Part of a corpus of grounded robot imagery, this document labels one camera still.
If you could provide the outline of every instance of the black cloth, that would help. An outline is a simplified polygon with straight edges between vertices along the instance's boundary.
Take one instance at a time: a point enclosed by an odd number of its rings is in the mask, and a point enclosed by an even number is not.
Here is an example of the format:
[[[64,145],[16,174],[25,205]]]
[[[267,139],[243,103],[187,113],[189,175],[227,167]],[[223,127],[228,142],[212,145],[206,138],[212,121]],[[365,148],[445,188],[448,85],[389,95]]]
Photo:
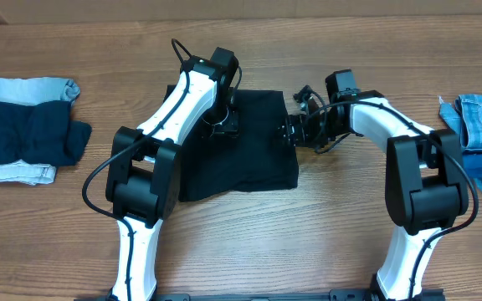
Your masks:
[[[170,95],[174,86],[168,86]],[[182,145],[180,201],[225,191],[273,191],[297,187],[295,148],[277,140],[288,112],[280,91],[239,90],[235,95],[239,136],[203,137],[202,121]]]
[[[89,141],[90,125],[70,120],[69,101],[35,106],[0,102],[0,164],[74,166]]]

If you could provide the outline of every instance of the wooden table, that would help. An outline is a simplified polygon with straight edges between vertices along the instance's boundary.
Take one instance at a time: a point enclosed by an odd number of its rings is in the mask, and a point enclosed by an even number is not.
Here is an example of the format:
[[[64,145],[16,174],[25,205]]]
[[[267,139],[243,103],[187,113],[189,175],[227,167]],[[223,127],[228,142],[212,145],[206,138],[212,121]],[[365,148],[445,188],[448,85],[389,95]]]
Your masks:
[[[73,110],[93,127],[76,167],[54,184],[0,184],[0,300],[104,294],[118,263],[116,224],[81,200],[84,179],[110,154],[113,134],[159,107],[179,62],[170,39],[209,57],[233,50],[242,89],[285,92],[352,68],[404,114],[434,128],[438,95],[482,94],[482,16],[312,18],[0,27],[0,77],[60,76],[82,89]],[[393,223],[384,204],[384,155],[350,137],[324,156],[298,149],[299,187],[229,192],[178,204],[160,238],[160,293],[325,292],[364,288],[382,265]],[[106,174],[90,188],[105,201]],[[468,229],[436,247],[424,287],[482,300],[482,199]]]

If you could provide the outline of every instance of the table surface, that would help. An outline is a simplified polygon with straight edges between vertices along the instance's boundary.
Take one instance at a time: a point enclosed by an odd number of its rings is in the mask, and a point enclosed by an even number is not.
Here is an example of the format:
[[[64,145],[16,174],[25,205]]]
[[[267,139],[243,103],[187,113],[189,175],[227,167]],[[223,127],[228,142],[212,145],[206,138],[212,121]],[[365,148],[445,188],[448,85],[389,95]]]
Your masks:
[[[347,68],[359,87],[437,129],[439,95],[482,94],[482,16],[0,26],[0,77],[74,79],[82,93],[72,115],[93,127],[82,161],[60,168],[54,184],[0,184],[0,300],[71,300],[113,285],[117,226],[92,212],[80,191],[109,156],[116,130],[151,116],[177,81],[171,38],[204,57],[217,46],[233,50],[241,89],[283,90],[290,112],[293,93],[310,84],[325,94],[324,78]],[[393,229],[385,156],[358,137],[324,156],[302,149],[297,156],[297,189],[178,204],[159,242],[159,292],[365,288]],[[109,209],[105,179],[98,176],[90,196]],[[480,203],[471,227],[438,244],[423,279],[449,300],[482,300]]]

